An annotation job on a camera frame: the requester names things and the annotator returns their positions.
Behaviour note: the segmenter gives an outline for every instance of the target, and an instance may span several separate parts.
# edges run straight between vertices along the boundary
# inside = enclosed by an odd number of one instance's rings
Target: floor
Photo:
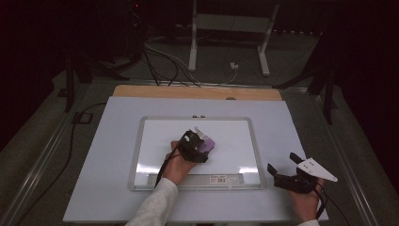
[[[271,86],[301,73],[312,48],[317,43],[317,38],[295,34],[272,35],[266,49],[271,71],[268,77],[262,76],[259,66],[256,55],[257,38],[245,39],[243,37],[235,40],[234,44],[224,41],[226,38],[210,36],[207,41],[199,42],[197,70],[194,73],[189,73],[184,69],[184,63],[188,62],[190,48],[188,37],[179,37],[176,40],[153,37],[146,41],[145,46],[148,49],[151,65],[159,73],[158,77],[166,77],[161,79],[164,80],[163,82],[159,82],[161,85],[166,86],[169,83],[176,73],[176,68],[169,59],[156,56],[151,51],[152,49],[168,54],[176,62],[180,62],[186,75],[180,70],[172,85],[183,83],[187,86],[195,86],[192,82],[195,81],[197,85],[204,87],[271,89]],[[145,57],[142,57],[142,60],[134,67],[121,73],[130,78],[130,81],[123,84],[155,85],[148,62]],[[231,69],[232,62],[238,64],[237,70]],[[340,210],[348,218],[350,225],[398,225],[398,196],[376,160],[340,88],[334,89],[333,99],[336,107],[331,112],[333,124],[328,125],[320,114],[323,94],[309,96],[306,93],[306,87],[310,82],[311,78],[297,83],[291,88],[282,90],[281,95],[293,115],[293,121],[306,154],[319,159],[340,179],[339,183],[331,183],[327,186],[329,196],[340,209],[332,203],[329,204],[327,212],[330,220],[321,222],[321,225],[345,225]],[[25,176],[33,169],[40,154],[54,150],[48,152],[50,153],[47,156],[49,162],[41,166],[43,172],[33,171],[38,180],[33,181],[31,185],[36,188],[33,192],[25,194],[31,199],[24,199],[25,202],[23,202],[23,206],[32,208],[24,209],[24,211],[17,208],[19,211],[14,214],[16,217],[23,216],[18,225],[78,225],[62,222],[62,218],[104,107],[99,105],[91,108],[92,122],[73,128],[71,124],[73,115],[64,112],[65,98],[57,97],[59,90],[65,88],[65,73],[55,77],[54,83],[55,91],[0,153],[2,220],[5,216],[10,216],[7,212],[8,207],[16,204],[16,197],[23,193],[19,188],[22,187]],[[72,112],[99,102],[106,102],[118,84],[121,82],[97,74],[91,84],[82,84],[77,89]],[[74,136],[71,161],[55,181],[70,157],[72,133]],[[52,182],[55,182],[54,185],[41,197],[40,194]],[[84,225],[122,225],[122,223]],[[296,222],[267,223],[266,225],[296,225]]]

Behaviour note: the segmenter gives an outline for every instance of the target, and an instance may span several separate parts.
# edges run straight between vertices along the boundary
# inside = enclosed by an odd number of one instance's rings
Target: hand
[[[172,150],[176,147],[177,144],[178,141],[172,141],[170,143]],[[178,185],[185,178],[188,172],[197,165],[197,163],[185,161],[180,155],[179,150],[176,150],[173,153],[173,156],[175,157],[172,157],[169,160],[168,165],[165,167],[163,176],[165,178],[168,178],[175,185]]]
[[[324,184],[324,180],[318,178],[317,183],[322,186]],[[322,187],[320,187],[319,185],[316,186],[316,190],[319,193],[321,189]],[[314,191],[308,194],[298,194],[294,191],[290,191],[290,195],[293,201],[295,213],[302,222],[316,219],[319,197]]]

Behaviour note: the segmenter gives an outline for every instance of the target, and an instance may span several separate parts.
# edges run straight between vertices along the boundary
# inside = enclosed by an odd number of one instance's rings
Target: small whiteboard
[[[141,120],[129,189],[153,190],[170,142],[195,127],[215,142],[206,163],[197,164],[179,189],[264,189],[262,165],[249,118],[155,118]]]

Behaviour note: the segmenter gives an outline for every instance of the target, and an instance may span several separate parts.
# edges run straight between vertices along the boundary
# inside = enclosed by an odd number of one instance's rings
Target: sleeve
[[[169,179],[162,178],[153,193],[141,204],[126,226],[164,226],[176,201],[178,189]]]
[[[317,219],[313,219],[313,220],[305,221],[305,222],[299,224],[298,226],[319,226],[319,221],[317,221]]]

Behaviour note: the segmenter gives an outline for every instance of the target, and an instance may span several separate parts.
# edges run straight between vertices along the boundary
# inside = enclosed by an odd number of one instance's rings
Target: barcode
[[[211,184],[226,184],[227,176],[226,175],[211,175],[210,183]]]

